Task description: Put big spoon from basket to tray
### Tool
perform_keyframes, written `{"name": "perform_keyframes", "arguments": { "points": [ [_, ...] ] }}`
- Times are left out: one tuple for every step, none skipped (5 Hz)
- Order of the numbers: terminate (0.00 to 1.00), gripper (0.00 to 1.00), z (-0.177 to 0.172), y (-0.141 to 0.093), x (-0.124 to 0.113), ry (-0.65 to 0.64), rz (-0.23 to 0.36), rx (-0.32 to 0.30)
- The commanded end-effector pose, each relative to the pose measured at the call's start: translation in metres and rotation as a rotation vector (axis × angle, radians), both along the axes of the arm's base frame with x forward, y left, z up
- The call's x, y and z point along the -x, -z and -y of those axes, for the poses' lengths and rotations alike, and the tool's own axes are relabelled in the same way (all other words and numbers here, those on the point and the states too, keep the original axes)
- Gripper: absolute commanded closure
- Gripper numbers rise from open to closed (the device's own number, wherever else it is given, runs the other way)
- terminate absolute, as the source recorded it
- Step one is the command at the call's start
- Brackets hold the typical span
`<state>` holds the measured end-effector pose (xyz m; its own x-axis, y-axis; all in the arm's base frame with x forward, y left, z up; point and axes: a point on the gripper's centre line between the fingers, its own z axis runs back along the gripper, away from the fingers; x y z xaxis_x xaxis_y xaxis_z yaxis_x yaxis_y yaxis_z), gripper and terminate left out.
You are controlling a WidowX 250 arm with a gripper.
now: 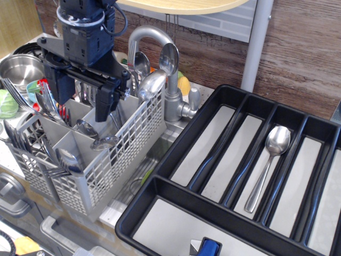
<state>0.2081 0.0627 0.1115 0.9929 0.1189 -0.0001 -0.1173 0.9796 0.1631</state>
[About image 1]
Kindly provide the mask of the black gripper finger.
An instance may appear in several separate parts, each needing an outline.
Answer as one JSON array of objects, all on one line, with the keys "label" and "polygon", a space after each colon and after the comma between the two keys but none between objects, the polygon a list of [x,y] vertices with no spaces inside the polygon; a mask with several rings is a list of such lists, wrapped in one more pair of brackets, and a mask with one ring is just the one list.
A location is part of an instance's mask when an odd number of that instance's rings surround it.
[{"label": "black gripper finger", "polygon": [[105,122],[108,115],[115,110],[120,98],[118,79],[108,79],[96,91],[95,97],[95,121]]},{"label": "black gripper finger", "polygon": [[44,64],[45,78],[54,100],[64,105],[75,94],[75,80],[69,77],[64,69],[53,68]]}]

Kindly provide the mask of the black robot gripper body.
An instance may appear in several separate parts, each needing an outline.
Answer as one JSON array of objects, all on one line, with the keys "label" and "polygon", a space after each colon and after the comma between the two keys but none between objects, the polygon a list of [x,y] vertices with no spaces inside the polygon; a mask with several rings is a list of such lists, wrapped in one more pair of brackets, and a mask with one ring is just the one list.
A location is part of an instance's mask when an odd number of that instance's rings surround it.
[{"label": "black robot gripper body", "polygon": [[96,89],[108,79],[118,79],[120,98],[128,95],[130,75],[113,56],[115,20],[103,19],[89,23],[62,25],[63,38],[41,37],[37,44],[43,50],[43,63],[64,72],[75,81],[93,85]]}]

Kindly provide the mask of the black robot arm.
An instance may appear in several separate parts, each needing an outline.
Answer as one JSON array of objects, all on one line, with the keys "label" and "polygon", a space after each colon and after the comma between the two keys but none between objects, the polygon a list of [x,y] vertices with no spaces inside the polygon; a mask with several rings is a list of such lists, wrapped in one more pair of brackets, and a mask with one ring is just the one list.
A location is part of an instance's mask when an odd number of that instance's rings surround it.
[{"label": "black robot arm", "polygon": [[56,14],[62,38],[41,37],[45,78],[53,98],[66,103],[75,94],[75,82],[96,88],[95,120],[105,122],[120,99],[129,96],[130,73],[116,60],[114,39],[116,1],[60,1]]}]

